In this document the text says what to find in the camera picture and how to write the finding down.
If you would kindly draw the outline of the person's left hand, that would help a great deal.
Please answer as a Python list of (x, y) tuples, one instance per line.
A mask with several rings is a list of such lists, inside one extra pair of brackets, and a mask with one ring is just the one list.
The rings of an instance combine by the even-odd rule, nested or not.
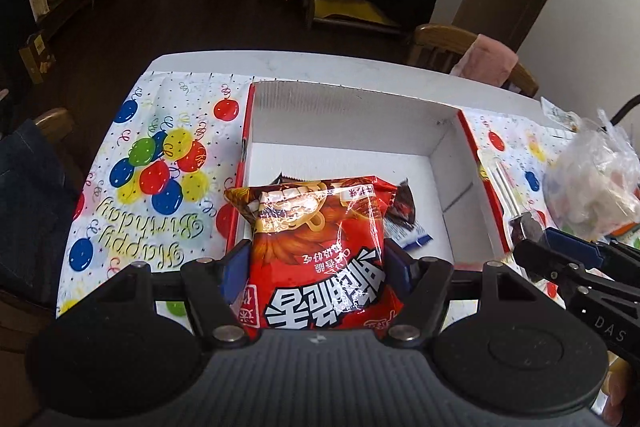
[(627, 392), (629, 364), (617, 358), (608, 369), (605, 407), (602, 418), (610, 426), (617, 426), (623, 416), (622, 402)]

